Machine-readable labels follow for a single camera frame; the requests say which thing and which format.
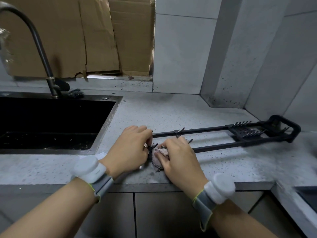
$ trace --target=kitchen sink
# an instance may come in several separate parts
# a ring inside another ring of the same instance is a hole
[[[0,92],[0,154],[93,155],[121,99]]]

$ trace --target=gray wrist strap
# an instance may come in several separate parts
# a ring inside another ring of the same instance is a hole
[[[95,191],[95,196],[99,197],[99,202],[101,200],[101,197],[104,196],[105,193],[107,193],[108,189],[112,186],[112,184],[113,179],[111,176],[108,176],[107,174],[101,176],[100,179],[97,180],[95,183],[90,184]]]
[[[192,205],[200,215],[200,228],[203,232],[205,232],[212,215],[212,210],[217,206],[217,204],[213,202],[212,199],[208,197],[205,190],[203,190],[200,194],[198,194],[198,196],[196,196]]]

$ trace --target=white round device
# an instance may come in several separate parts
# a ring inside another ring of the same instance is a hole
[[[95,183],[106,172],[106,167],[95,156],[86,156],[75,164],[72,174],[87,182]]]
[[[236,185],[231,176],[216,173],[204,186],[207,195],[218,205],[234,194]]]

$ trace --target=person's left hand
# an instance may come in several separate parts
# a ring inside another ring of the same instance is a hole
[[[152,143],[152,130],[146,126],[129,126],[125,128],[108,154],[101,160],[107,168],[107,174],[114,179],[123,172],[139,168],[148,156],[148,146]]]

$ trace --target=speckled countertop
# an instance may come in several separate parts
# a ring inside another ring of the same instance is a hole
[[[32,89],[32,92],[43,92],[43,89]],[[210,108],[198,95],[97,90],[85,90],[85,93],[123,96],[96,153],[98,158],[107,154],[122,130],[129,125],[145,124],[157,133],[183,127],[206,128],[237,121],[257,121],[243,109]],[[92,115],[98,115],[98,110],[93,110]],[[226,131],[220,131],[185,137],[193,139],[191,146],[194,148],[232,142],[228,134]],[[311,143],[311,140],[317,140],[316,137],[317,134],[303,133],[292,144],[268,143],[255,147],[230,148],[198,153],[197,158],[207,178],[216,172],[224,172],[233,177],[237,190],[272,188],[281,204],[297,224],[306,229],[305,234],[309,237],[311,232],[317,232],[317,215],[292,187],[317,185],[314,145],[307,146],[307,141]],[[72,155],[0,155],[1,192],[53,192],[69,181],[69,170],[79,158],[80,156]],[[177,190],[170,184],[164,172],[155,171],[149,164],[142,170],[124,175],[116,180],[112,191]]]

